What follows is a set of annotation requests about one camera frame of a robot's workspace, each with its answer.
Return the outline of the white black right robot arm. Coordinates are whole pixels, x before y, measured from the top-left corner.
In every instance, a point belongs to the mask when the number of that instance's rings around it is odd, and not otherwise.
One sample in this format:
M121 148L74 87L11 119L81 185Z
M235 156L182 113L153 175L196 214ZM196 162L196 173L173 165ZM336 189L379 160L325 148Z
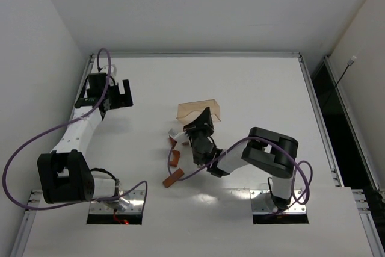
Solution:
M270 175L270 196L278 210L288 208L292 198L294 161L298 141L290 136L253 127L244 141L227 150L211 140L214 125L209 107L183 127L192 148L193 162L221 178L251 165Z

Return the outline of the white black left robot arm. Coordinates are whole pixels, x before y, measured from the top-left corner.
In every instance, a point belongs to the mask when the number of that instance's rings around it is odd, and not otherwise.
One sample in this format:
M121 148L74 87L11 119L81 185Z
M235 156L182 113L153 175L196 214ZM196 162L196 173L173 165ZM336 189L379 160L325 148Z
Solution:
M84 93L75 102L72 123L51 152L37 160L46 203L89 202L118 195L118 180L95 178L85 160L88 145L107 111L133 105L129 81L122 81L121 93L118 83L106 78L106 73L88 75Z

